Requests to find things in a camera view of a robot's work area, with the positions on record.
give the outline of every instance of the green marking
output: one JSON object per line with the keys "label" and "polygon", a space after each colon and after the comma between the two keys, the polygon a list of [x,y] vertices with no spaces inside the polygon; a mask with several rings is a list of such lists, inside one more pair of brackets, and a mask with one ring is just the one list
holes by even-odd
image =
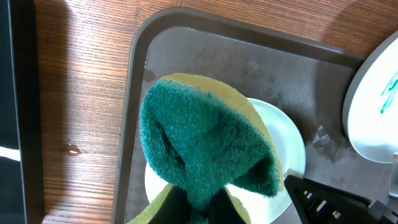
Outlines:
{"label": "green marking", "polygon": [[392,101],[398,93],[398,70],[390,79],[389,83],[381,93],[381,96],[388,95],[386,102],[383,104],[380,113],[384,113],[391,105]]}

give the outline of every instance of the green scouring pad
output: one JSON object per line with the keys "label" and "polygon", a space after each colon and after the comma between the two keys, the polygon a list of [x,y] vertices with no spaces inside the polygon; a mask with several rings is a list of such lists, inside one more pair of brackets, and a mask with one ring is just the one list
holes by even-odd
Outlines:
{"label": "green scouring pad", "polygon": [[283,189],[262,119],[225,83],[183,73],[165,76],[146,94],[139,125],[149,165],[187,192],[195,214],[203,214],[228,183],[268,197]]}

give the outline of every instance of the tray surface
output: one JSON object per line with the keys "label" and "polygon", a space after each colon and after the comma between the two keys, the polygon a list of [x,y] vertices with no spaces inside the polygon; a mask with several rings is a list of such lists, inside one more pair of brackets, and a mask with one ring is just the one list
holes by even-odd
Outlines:
{"label": "tray surface", "polygon": [[[113,222],[128,222],[148,205],[137,115],[150,86],[174,72],[215,78],[280,108],[303,136],[305,177],[383,202],[389,167],[357,155],[341,124],[346,90],[363,59],[194,9],[171,8],[153,15],[131,48]],[[299,223],[294,207],[275,223]]]}

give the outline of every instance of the table surface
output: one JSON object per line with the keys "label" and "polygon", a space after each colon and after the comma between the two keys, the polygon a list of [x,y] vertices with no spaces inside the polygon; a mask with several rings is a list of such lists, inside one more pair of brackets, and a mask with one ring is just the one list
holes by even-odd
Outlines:
{"label": "table surface", "polygon": [[396,0],[34,1],[44,223],[110,222],[130,44],[155,12],[193,7],[364,55],[398,30]]}

